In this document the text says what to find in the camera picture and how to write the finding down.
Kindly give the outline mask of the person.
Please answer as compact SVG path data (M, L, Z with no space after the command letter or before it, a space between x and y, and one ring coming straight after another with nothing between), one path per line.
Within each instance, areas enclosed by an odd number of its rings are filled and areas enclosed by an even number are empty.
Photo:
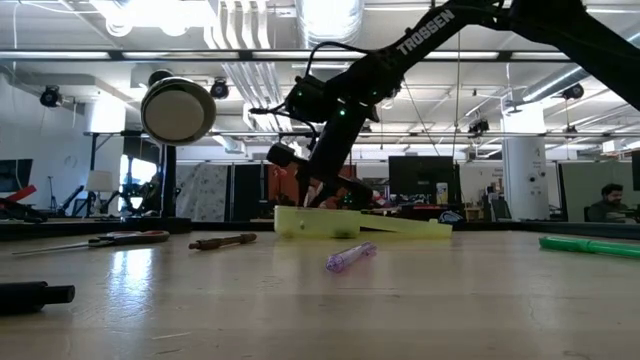
M630 209L622 203L624 187L609 183L601 189L601 199L592 204L587 217L590 222L636 224Z
M160 213L162 205L162 181L162 174L156 173L149 182L141 186L142 201L138 208L134 210L135 215Z

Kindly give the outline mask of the black partition panel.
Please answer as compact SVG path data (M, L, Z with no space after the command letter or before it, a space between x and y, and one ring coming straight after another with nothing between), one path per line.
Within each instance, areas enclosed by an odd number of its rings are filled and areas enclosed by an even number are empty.
M262 167L238 165L234 173L233 220L250 221L258 217L262 197Z

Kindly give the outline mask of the white round column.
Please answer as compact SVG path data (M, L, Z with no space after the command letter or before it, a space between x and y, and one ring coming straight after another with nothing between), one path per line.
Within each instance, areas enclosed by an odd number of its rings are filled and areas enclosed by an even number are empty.
M545 220L549 217L546 126L540 102L503 112L501 130L505 197L512 218Z

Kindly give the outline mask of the yellow-green plastic supply box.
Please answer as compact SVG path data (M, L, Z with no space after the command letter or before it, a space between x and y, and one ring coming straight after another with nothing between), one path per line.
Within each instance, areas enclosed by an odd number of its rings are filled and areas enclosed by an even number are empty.
M449 239L453 227L433 221L419 221L353 210L276 206L274 231L286 238L356 238L362 228L414 238Z

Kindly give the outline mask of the green marker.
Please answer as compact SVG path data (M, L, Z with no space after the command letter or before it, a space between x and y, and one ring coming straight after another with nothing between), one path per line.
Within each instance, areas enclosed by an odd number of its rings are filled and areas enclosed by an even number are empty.
M640 259L640 245L554 236L540 237L539 245L541 248L548 250L604 254Z

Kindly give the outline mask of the black overhead crossbar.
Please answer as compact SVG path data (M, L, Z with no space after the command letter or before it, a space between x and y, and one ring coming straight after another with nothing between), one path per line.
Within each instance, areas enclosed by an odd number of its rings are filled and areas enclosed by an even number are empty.
M17 62L304 62L309 50L42 50L0 49L0 61ZM568 63L555 51L434 51L424 62L535 62Z

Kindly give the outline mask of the red black background machine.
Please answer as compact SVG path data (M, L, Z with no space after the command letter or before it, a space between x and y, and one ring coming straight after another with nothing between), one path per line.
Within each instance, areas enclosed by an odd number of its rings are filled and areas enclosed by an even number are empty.
M0 220L19 220L27 223L43 223L48 217L30 206L20 203L20 200L37 191L34 185L29 185L8 197L0 197Z

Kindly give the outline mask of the silver ceiling duct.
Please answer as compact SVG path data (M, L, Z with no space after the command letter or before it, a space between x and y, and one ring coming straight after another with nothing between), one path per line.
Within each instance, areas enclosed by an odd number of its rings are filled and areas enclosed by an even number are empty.
M360 35L365 0L294 0L301 46L324 41L354 45Z

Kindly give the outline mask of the black pen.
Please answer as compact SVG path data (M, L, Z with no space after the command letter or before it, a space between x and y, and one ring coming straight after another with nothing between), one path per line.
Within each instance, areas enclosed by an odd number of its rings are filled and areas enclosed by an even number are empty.
M46 305L71 303L74 285L50 286L45 281L0 283L0 315L34 313Z

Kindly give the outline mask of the black monitor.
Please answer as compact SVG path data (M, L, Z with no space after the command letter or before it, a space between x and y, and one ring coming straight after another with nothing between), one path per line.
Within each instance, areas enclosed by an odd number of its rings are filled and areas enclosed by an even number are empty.
M429 195L436 202L437 184L447 184L445 204L460 204L459 166L450 156L390 156L389 187L392 195Z

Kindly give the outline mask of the brown pencil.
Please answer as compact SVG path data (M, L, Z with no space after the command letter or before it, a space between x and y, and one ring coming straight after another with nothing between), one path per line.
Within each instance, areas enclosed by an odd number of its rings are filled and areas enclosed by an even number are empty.
M229 245L244 245L251 242L255 242L257 239L257 235L255 233L245 233L237 236L230 237L221 237L221 238L211 238L204 240L197 240L188 245L190 250L199 250L199 251L209 251L216 250L220 247L229 246Z

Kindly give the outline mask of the white-shade table lamp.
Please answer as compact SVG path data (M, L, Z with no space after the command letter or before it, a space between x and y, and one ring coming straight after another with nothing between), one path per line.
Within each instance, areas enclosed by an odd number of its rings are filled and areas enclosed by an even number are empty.
M109 200L116 191L114 176L109 171L91 170L85 185L87 191L87 216L108 213Z

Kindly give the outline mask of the purple pen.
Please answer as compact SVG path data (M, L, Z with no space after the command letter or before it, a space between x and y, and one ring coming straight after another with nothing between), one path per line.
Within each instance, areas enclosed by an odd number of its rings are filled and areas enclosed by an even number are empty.
M340 273L347 269L361 257L369 257L376 254L377 246L371 242L364 242L357 246L328 257L325 268L332 273Z

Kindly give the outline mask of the black aluminium table frame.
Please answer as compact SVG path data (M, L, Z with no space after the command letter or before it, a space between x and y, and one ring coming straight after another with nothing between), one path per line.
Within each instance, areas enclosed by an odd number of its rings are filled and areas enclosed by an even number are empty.
M192 231L213 232L267 232L273 231L272 222L192 222L182 218L144 218L120 221L44 222L38 224L0 221L0 242L48 237L79 236L115 231L165 230L171 234ZM457 223L454 231L523 231L564 235L620 238L640 241L638 224L599 224L567 222L499 222Z

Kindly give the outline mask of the patterned grey partition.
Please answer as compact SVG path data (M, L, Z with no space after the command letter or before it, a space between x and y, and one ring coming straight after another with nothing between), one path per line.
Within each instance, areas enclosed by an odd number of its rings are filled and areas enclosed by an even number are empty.
M194 222L225 220L228 167L211 163L178 165L176 184L181 189L176 215Z

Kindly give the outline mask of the dark wall screen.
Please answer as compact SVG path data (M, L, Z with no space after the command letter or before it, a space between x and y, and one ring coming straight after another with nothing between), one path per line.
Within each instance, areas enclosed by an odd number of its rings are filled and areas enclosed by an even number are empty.
M30 184L32 159L0 160L0 193L17 192Z

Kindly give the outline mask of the green partition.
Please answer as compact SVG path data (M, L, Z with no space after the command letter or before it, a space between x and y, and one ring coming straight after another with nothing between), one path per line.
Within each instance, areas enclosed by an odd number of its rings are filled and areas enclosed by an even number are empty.
M634 190L630 162L565 162L559 170L569 222L584 222L584 209L599 201L601 189L610 183L623 186L623 204L629 208L640 204L640 191Z

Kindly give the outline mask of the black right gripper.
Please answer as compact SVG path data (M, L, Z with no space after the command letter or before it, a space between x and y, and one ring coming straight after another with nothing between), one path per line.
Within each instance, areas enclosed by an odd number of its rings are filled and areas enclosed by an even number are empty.
M298 157L292 148L282 143L270 147L267 153L269 162L281 168L291 164L297 166L295 178L299 206L305 205L310 179L333 187L343 187L347 191L344 204L348 208L367 208L370 205L373 190L367 184L357 178L340 177L345 160L367 119L379 120L373 105L337 102L328 112L324 129L308 161Z

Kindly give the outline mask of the red-handled scissors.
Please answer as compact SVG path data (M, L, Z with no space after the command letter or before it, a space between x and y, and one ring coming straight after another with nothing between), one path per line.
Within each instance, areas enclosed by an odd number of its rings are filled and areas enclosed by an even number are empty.
M80 248L104 248L114 246L149 245L166 242L170 238L170 233L163 230L156 231L122 231L111 232L101 235L86 242L54 246L48 248L14 252L14 255L31 255L52 251L71 250Z

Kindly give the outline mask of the orange partition panel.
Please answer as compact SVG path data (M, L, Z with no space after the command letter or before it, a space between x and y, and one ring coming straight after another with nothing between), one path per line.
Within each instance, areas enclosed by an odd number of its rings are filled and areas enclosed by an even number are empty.
M269 165L268 199L282 206L297 206L299 202L302 202L303 207L310 207L311 202L320 194L324 184L312 178L306 192L299 196L297 172L298 166L294 163L289 164L287 167ZM333 190L330 196L322 201L318 207L343 209L345 208L343 202L347 195L348 190L345 188Z

